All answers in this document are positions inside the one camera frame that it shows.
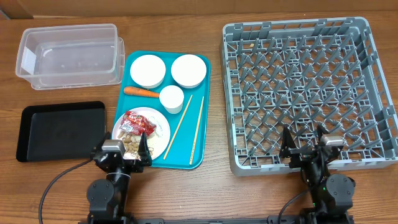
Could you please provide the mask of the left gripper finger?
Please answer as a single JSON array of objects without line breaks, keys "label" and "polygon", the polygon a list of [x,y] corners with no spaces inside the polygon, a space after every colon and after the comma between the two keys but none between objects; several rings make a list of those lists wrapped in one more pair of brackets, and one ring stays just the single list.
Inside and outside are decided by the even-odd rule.
[{"label": "left gripper finger", "polygon": [[104,137],[103,137],[103,139],[98,143],[98,145],[97,145],[97,149],[101,149],[102,148],[102,145],[104,144],[104,142],[106,141],[106,140],[109,140],[109,139],[111,139],[111,133],[108,131],[108,132],[106,132],[106,134],[104,135]]},{"label": "left gripper finger", "polygon": [[147,134],[145,132],[143,132],[141,134],[138,155],[140,157],[142,166],[151,166],[152,165],[152,156],[150,154],[149,147],[147,145]]}]

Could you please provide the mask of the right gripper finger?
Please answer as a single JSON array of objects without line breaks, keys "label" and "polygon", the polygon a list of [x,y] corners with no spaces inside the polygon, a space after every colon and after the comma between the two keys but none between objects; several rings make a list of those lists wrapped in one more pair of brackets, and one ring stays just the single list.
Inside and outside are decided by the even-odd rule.
[{"label": "right gripper finger", "polygon": [[282,132],[282,145],[279,151],[279,157],[290,157],[292,155],[291,150],[296,149],[293,137],[287,126],[284,126]]},{"label": "right gripper finger", "polygon": [[320,124],[317,125],[317,136],[318,139],[321,139],[324,134],[328,134],[329,132]]}]

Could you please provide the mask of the white cup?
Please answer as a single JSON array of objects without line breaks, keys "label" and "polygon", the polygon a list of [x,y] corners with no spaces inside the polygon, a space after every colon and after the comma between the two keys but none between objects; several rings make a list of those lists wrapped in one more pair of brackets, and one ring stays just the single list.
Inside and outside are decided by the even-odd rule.
[{"label": "white cup", "polygon": [[161,90],[159,100],[170,114],[177,114],[182,110],[184,93],[180,87],[169,85]]}]

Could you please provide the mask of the pink white bowl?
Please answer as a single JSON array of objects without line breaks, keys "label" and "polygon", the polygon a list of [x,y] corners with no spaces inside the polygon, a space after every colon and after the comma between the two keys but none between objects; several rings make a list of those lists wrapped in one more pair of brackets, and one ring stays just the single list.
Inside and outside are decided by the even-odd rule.
[{"label": "pink white bowl", "polygon": [[205,62],[196,55],[179,56],[171,66],[172,78],[184,88],[197,87],[206,77]]}]

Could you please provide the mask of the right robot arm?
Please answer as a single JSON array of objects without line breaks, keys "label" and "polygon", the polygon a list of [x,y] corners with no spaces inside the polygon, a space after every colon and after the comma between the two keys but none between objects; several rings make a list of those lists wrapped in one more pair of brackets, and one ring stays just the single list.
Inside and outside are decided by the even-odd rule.
[{"label": "right robot arm", "polygon": [[[290,168],[299,168],[308,189],[289,200],[278,214],[278,223],[353,223],[348,210],[353,206],[355,181],[344,174],[331,174],[328,164],[340,155],[344,139],[317,126],[318,144],[298,148],[288,127],[282,132],[279,157],[289,158]],[[297,216],[284,216],[285,209],[298,198],[310,193],[313,207],[303,208]]]}]

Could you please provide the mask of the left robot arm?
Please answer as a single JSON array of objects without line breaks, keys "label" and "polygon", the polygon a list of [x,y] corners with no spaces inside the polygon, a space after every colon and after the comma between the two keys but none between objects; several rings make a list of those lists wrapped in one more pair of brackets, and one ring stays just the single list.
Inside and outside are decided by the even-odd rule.
[{"label": "left robot arm", "polygon": [[137,223],[130,213],[125,212],[125,207],[131,174],[142,173],[146,166],[152,165],[147,134],[142,133],[139,138],[140,159],[125,159],[125,153],[123,142],[111,139],[109,132],[92,150],[90,158],[106,177],[93,181],[88,187],[88,223]]}]

